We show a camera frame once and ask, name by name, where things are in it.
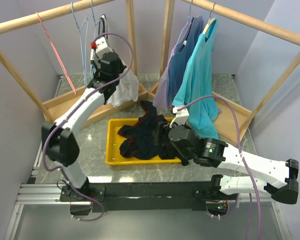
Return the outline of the white navy-trimmed tank top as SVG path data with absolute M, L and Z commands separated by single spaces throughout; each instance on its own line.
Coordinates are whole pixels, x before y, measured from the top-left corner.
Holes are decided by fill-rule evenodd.
M 102 37 L 105 37 L 108 41 L 108 36 L 105 33 L 101 34 Z M 90 60 L 90 83 L 88 87 L 97 88 L 100 85 L 103 85 L 112 80 L 91 80 L 91 60 Z M 117 108 L 123 103 L 128 101 L 137 101 L 139 96 L 139 80 L 137 76 L 131 70 L 124 70 L 123 73 L 119 75 L 120 80 L 114 82 L 111 85 L 101 89 L 100 91 L 104 95 L 105 103 L 111 104 L 113 107 Z

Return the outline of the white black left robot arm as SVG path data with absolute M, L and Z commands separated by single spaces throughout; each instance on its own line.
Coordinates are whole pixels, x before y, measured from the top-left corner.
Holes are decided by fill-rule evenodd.
M 78 162 L 80 148 L 75 134 L 92 113 L 105 105 L 126 73 L 126 65 L 115 52 L 106 52 L 99 60 L 100 68 L 78 101 L 55 122 L 45 122 L 41 127 L 43 161 L 48 157 L 55 167 L 47 171 L 61 171 L 72 195 L 78 201 L 91 196 L 88 177 Z

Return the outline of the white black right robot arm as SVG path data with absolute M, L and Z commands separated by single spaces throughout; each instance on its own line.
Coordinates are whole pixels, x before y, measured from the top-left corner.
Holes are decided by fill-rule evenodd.
M 242 174 L 238 177 L 213 175 L 209 193 L 214 199 L 239 193 L 262 193 L 279 203 L 297 203 L 299 162 L 295 159 L 277 161 L 239 151 L 224 141 L 199 137 L 189 127 L 176 123 L 159 121 L 152 135 L 155 145 L 175 150 L 183 166 L 193 161 L 203 167 Z

